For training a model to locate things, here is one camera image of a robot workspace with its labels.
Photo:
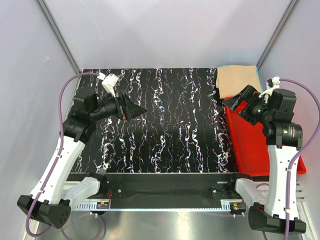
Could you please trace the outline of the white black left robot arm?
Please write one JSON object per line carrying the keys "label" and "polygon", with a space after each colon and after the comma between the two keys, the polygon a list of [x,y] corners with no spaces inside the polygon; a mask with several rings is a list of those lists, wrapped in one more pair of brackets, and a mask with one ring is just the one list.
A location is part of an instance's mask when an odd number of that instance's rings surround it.
{"label": "white black left robot arm", "polygon": [[115,92],[119,77],[113,73],[97,73],[106,95],[99,98],[91,87],[84,87],[73,97],[66,120],[60,120],[55,152],[42,177],[28,195],[21,195],[17,206],[26,214],[28,226],[35,220],[56,229],[62,228],[71,211],[85,199],[103,198],[108,193],[105,171],[87,173],[80,183],[68,190],[63,187],[76,159],[97,128],[97,122],[112,116],[132,121],[147,110],[132,102],[127,93]]}

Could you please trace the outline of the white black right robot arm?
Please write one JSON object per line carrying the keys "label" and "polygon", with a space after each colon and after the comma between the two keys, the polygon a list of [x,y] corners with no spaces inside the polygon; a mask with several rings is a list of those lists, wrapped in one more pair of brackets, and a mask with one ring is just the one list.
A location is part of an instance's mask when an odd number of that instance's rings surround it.
{"label": "white black right robot arm", "polygon": [[305,222],[299,219],[296,202],[299,151],[303,148],[303,130],[292,122],[297,101],[293,91],[280,87],[280,78],[267,81],[267,90],[260,93],[247,85],[222,104],[236,111],[251,125],[262,124],[269,156],[269,183],[264,197],[249,177],[233,177],[227,185],[228,195],[242,197],[247,204],[248,222],[252,230],[275,234],[304,234]]}

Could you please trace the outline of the beige t shirt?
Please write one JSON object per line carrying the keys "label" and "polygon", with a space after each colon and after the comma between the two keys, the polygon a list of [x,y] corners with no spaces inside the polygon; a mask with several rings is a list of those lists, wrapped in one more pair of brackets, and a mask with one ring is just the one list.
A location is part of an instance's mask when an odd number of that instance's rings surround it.
{"label": "beige t shirt", "polygon": [[217,68],[216,87],[219,90],[220,99],[236,96],[247,85],[262,92],[255,65],[226,65]]}

